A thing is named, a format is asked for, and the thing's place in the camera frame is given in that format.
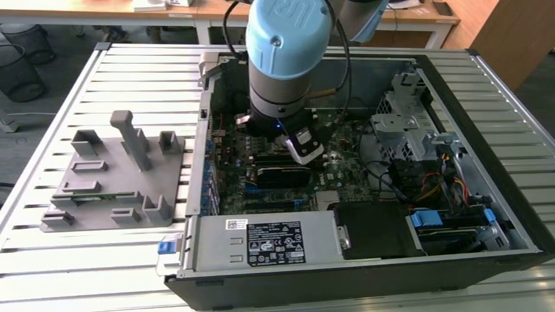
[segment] blue latch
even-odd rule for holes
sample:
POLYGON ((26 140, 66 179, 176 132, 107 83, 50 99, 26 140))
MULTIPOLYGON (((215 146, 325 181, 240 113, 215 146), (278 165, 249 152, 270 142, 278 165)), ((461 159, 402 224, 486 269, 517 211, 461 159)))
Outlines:
POLYGON ((490 208, 485 209, 485 215, 486 215, 486 219, 487 219, 489 223, 490 224, 494 223, 497 218, 495 218, 494 211, 490 208))
POLYGON ((176 252, 178 243, 176 242, 159 242, 158 243, 158 254, 170 255, 176 252))
POLYGON ((413 221, 413 225, 415 228, 421 226, 442 226, 443 221, 439 212, 435 210, 423 210, 417 211, 411 216, 410 219, 413 221))

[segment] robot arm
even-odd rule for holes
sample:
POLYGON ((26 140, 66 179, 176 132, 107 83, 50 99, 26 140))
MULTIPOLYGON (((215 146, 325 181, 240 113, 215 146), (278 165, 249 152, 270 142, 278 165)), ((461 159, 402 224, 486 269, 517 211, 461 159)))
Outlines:
POLYGON ((246 124, 255 136, 285 134, 291 156, 307 164, 325 150, 305 105, 311 71, 334 30, 334 16, 345 22, 347 38, 365 42, 374 35, 389 0, 242 2, 253 3, 247 25, 251 112, 238 123, 246 124))

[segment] white sticker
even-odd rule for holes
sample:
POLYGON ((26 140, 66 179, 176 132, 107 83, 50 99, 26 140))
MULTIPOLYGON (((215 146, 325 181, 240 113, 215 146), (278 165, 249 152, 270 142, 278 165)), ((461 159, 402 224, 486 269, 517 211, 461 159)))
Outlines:
POLYGON ((249 223, 249 219, 227 219, 226 229, 246 229, 249 223))
POLYGON ((191 14, 168 14, 171 18, 192 18, 191 14))

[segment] slotted metal table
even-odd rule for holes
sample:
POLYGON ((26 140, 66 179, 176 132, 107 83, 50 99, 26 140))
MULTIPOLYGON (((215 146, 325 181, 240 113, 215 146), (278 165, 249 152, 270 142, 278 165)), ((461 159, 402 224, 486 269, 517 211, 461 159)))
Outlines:
MULTIPOLYGON (((187 199, 202 88, 199 59, 222 46, 115 44, 95 50, 14 192, 0 210, 0 310, 191 311, 156 275, 158 242, 184 227, 43 233, 42 215, 62 181, 76 130, 118 136, 114 110, 131 110, 146 135, 187 136, 178 197, 187 199)), ((330 53, 343 53, 331 48, 330 53)), ((466 51, 353 48, 426 54, 551 232, 555 233, 555 141, 481 59, 466 51)), ((450 130, 447 116, 435 107, 450 130)), ((267 307, 258 311, 554 311, 555 261, 461 291, 267 307)))

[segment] motherboard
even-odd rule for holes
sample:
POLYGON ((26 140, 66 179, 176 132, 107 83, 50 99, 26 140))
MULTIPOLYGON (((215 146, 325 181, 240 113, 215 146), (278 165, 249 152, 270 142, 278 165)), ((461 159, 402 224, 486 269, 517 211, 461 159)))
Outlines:
MULTIPOLYGON (((337 122, 337 112, 314 111, 321 124, 337 122)), ((335 128, 326 152, 309 165, 294 162, 286 137, 253 137, 236 129, 232 117, 212 120, 219 215, 327 210, 334 202, 374 199, 358 156, 362 121, 335 128)))

